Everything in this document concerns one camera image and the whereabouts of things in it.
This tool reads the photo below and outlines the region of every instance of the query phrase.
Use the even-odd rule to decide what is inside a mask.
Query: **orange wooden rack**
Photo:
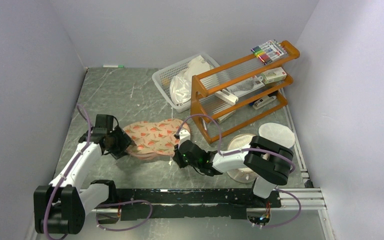
[[[208,115],[208,113],[205,111],[205,109],[203,108],[203,106],[200,103],[201,98],[205,98],[205,97],[208,97],[210,95],[213,95],[214,93],[221,91],[222,89],[225,89],[229,86],[232,86],[232,85],[237,84],[241,81],[249,79],[249,78],[251,78],[257,74],[260,74],[262,72],[265,72],[267,70],[282,67],[283,64],[300,57],[300,51],[298,51],[298,49],[296,49],[289,41],[286,41],[286,40],[282,41],[280,43],[280,45],[283,47],[283,49],[285,49],[287,51],[288,55],[286,57],[281,58],[277,61],[274,61],[268,65],[262,66],[261,68],[258,68],[256,70],[252,70],[248,73],[245,73],[239,77],[231,79],[231,80],[224,82],[220,85],[214,86],[210,89],[205,88],[205,86],[201,82],[201,79],[210,77],[214,74],[220,73],[221,71],[228,70],[229,68],[232,68],[232,67],[237,66],[239,64],[245,63],[247,61],[254,60],[256,57],[253,54],[250,54],[248,56],[244,56],[242,58],[239,58],[237,60],[229,62],[225,65],[216,67],[214,69],[211,69],[211,70],[206,71],[204,73],[201,73],[199,75],[194,75],[192,77],[192,93],[191,93],[191,103],[190,103],[190,114],[191,115],[194,115],[194,114]],[[211,115],[211,117],[216,120],[225,114],[228,114],[232,111],[235,111],[238,108],[246,106],[249,103],[254,102],[254,101],[256,101],[256,100],[258,100],[258,99],[260,99],[266,95],[274,93],[274,92],[278,91],[279,89],[284,88],[284,87],[292,84],[293,82],[294,82],[294,79],[289,74],[287,74],[286,78],[280,84],[276,84],[273,87],[271,87],[271,88],[269,88],[269,89],[267,89],[267,90],[265,90],[259,94],[256,94],[256,95],[254,95],[254,96],[252,96],[246,100],[238,102],[235,105],[233,105],[233,106],[231,106],[225,110],[217,112],[214,115]],[[225,136],[227,136],[227,135],[229,135],[229,134],[231,134],[231,133],[233,133],[233,132],[235,132],[235,131],[237,131],[237,130],[239,130],[239,129],[241,129],[241,128],[243,128],[243,127],[245,127],[245,126],[247,126],[247,125],[249,125],[249,124],[251,124],[251,123],[267,116],[267,115],[269,115],[269,114],[271,114],[271,113],[273,113],[274,111],[281,109],[282,107],[284,107],[288,104],[288,101],[286,100],[286,98],[284,96],[282,96],[279,92],[277,92],[276,97],[277,97],[277,100],[279,102],[278,105],[276,105],[276,106],[274,106],[274,107],[272,107],[272,108],[270,108],[270,109],[268,109],[268,110],[266,110],[266,111],[264,111],[264,112],[262,112],[256,116],[230,128],[230,129],[224,131],[221,134],[221,136],[225,137]],[[198,127],[201,134],[204,136],[205,140],[209,144],[211,144],[211,143],[213,143],[219,139],[218,135],[211,137],[209,135],[209,133],[205,130],[204,124],[203,124],[201,119],[204,119],[207,123],[210,122],[209,119],[201,118],[199,116],[195,116],[192,119],[195,122],[195,124]]]

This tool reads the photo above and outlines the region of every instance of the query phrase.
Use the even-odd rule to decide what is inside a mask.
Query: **shelf tier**
[[[199,103],[199,109],[200,109],[200,112],[202,113],[202,114],[206,114],[206,115],[209,115],[209,116],[211,116],[213,119],[218,119],[218,118],[220,118],[221,116],[223,116],[223,115],[225,115],[225,114],[228,114],[228,113],[230,113],[230,112],[232,112],[232,111],[235,111],[236,109],[238,109],[238,108],[241,108],[241,107],[243,107],[243,106],[246,106],[246,105],[248,105],[249,103],[252,103],[252,102],[254,102],[254,101],[257,101],[258,99],[260,99],[260,98],[262,98],[262,97],[264,97],[264,96],[267,96],[267,95],[269,95],[269,94],[272,94],[272,93],[274,93],[274,92],[276,92],[276,91],[278,91],[279,89],[281,89],[281,88],[284,88],[284,87],[286,87],[286,86],[288,86],[288,85],[290,85],[290,84],[292,84],[294,82],[294,79],[288,74],[287,76],[286,76],[286,78],[280,83],[280,84],[278,84],[278,85],[275,85],[275,86],[273,86],[273,87],[271,87],[271,88],[269,88],[269,89],[267,89],[267,90],[265,90],[265,91],[263,91],[263,92],[261,92],[261,93],[258,93],[258,94],[254,94],[253,96],[251,96],[251,97],[241,97],[240,99],[239,99],[239,102],[237,102],[235,105],[233,105],[233,106],[230,106],[230,107],[224,107],[224,110],[222,110],[222,111],[219,111],[219,112],[217,112],[217,113],[213,113],[213,112],[209,112],[208,111],[208,109],[206,109],[205,107],[204,107],[204,104],[202,103],[202,102],[200,102]],[[209,119],[205,119],[205,122],[207,122],[207,123],[209,123],[209,122],[211,122],[211,120],[209,120]]]
[[[233,133],[233,132],[236,132],[238,131],[239,129],[247,126],[247,125],[250,125],[252,124],[253,122],[261,119],[261,118],[264,118],[265,116],[283,108],[284,106],[288,105],[288,100],[282,95],[280,94],[279,92],[277,92],[276,94],[276,98],[277,98],[277,101],[279,102],[279,104],[277,104],[276,106],[270,108],[269,110],[266,110],[224,132],[221,133],[221,137],[224,138],[226,137],[227,135]],[[203,111],[199,111],[197,109],[190,109],[190,114],[191,115],[194,115],[194,114],[206,114],[205,112]],[[195,116],[195,117],[192,117],[193,119],[193,122],[195,122],[196,126],[198,127],[199,131],[201,132],[201,134],[204,136],[205,140],[207,141],[207,143],[211,144],[211,143],[214,143],[216,142],[217,140],[219,140],[219,135],[215,135],[215,136],[210,136],[210,134],[208,133],[208,131],[205,130],[204,128],[204,125],[203,125],[203,122],[202,122],[202,119],[204,118],[201,118],[199,116]]]
[[[296,49],[289,41],[282,41],[280,43],[280,45],[287,51],[288,53],[288,56],[284,57],[284,58],[281,58],[279,60],[276,60],[268,65],[264,65],[260,68],[257,68],[257,69],[254,69],[250,72],[247,72],[245,74],[242,74],[241,76],[238,76],[238,77],[235,77],[233,79],[229,79],[229,81],[226,81],[226,82],[222,82],[221,84],[219,85],[216,85],[210,89],[207,89],[202,81],[205,81],[206,78],[211,78],[213,77],[214,79],[216,79],[216,75],[217,74],[222,74],[222,71],[226,71],[230,68],[233,68],[235,66],[238,66],[238,65],[241,65],[241,64],[244,64],[248,61],[253,61],[256,59],[256,57],[253,55],[253,54],[250,54],[248,56],[244,56],[242,58],[239,58],[235,61],[231,61],[227,64],[224,64],[224,65],[221,65],[219,67],[216,67],[214,69],[211,69],[209,71],[206,71],[204,73],[201,73],[199,75],[194,75],[192,77],[192,84],[195,84],[195,88],[196,90],[200,93],[199,97],[202,98],[202,97],[208,97],[209,95],[212,95],[214,94],[215,92],[218,92],[218,91],[221,91],[222,89],[225,89],[229,86],[232,86],[234,84],[237,84],[243,80],[246,80],[246,79],[249,79],[257,74],[260,74],[262,72],[265,72],[267,70],[270,70],[270,69],[274,69],[274,68],[278,68],[278,67],[281,67],[283,64],[291,61],[291,60],[294,60],[294,59],[297,59],[300,57],[300,51],[298,51],[298,49]]]

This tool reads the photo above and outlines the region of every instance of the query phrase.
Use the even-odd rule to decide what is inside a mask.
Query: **cable clip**
[[[67,180],[67,177],[64,176],[64,174],[60,173],[59,176],[60,176],[62,179],[64,179],[64,181]]]

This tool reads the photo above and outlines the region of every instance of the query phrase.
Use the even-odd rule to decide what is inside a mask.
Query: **white wall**
[[[84,73],[48,0],[0,0],[0,240],[24,239]]]
[[[338,240],[384,239],[384,1],[320,0],[286,90]]]
[[[87,67],[219,64],[270,39],[295,43],[318,0],[51,0]]]

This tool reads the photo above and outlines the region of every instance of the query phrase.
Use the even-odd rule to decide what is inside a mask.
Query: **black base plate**
[[[280,208],[279,192],[272,191],[268,198],[257,197],[250,188],[204,189],[127,189],[118,188],[120,202],[147,200],[153,205],[151,218],[204,218],[231,217],[247,219],[247,208]],[[149,214],[146,204],[122,207],[121,221],[145,219]]]

